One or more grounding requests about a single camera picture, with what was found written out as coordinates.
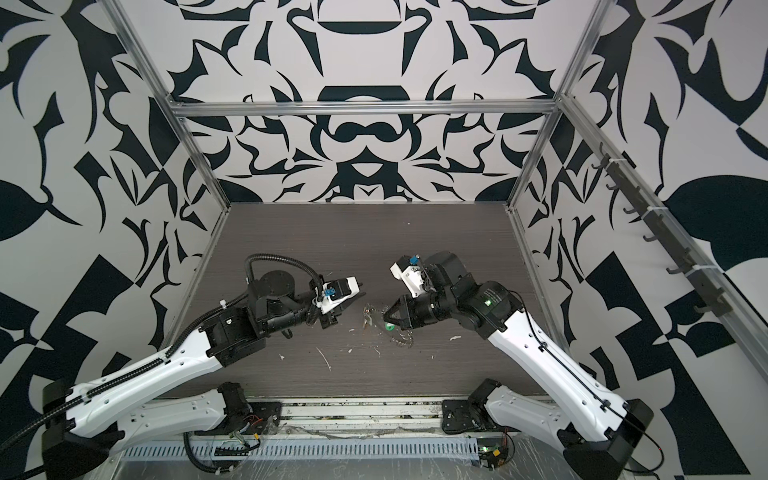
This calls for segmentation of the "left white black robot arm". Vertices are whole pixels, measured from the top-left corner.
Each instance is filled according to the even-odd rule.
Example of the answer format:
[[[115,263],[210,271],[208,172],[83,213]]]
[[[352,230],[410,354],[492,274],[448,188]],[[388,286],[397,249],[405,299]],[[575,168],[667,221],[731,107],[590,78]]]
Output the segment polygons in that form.
[[[46,477],[77,479],[111,455],[158,436],[242,430],[252,409],[237,383],[177,400],[159,397],[262,350],[276,333],[290,337],[298,325],[334,325],[361,294],[353,277],[326,281],[300,261],[281,261],[310,276],[308,291],[296,292],[286,271],[260,278],[248,271],[244,293],[201,315],[169,347],[98,379],[47,386],[42,418]]]

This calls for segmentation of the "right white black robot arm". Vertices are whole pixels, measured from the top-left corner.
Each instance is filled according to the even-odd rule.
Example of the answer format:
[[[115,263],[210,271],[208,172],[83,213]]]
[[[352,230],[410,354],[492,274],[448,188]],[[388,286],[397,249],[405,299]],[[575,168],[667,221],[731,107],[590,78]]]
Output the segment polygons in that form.
[[[476,282],[448,251],[427,259],[403,256],[390,272],[408,292],[387,310],[386,322],[414,330],[455,320],[516,362],[551,399],[530,399],[486,379],[469,398],[478,413],[554,448],[582,479],[618,479],[626,472],[653,411],[588,374],[543,331],[516,292],[497,281]]]

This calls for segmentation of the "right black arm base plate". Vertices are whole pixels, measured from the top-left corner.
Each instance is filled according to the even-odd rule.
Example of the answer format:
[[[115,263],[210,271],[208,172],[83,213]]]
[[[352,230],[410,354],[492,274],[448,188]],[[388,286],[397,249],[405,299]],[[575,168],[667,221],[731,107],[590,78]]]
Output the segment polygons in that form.
[[[441,430],[447,435],[477,432],[518,433],[519,429],[499,423],[488,405],[469,399],[446,399],[441,402]]]

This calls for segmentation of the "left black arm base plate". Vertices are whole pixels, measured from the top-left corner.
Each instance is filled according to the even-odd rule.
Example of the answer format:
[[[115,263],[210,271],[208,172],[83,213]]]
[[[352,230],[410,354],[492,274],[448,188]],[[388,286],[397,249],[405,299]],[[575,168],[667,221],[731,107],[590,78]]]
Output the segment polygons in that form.
[[[281,421],[283,404],[279,401],[250,402],[248,407],[227,407],[224,420],[210,430],[196,430],[196,436],[263,434]]]

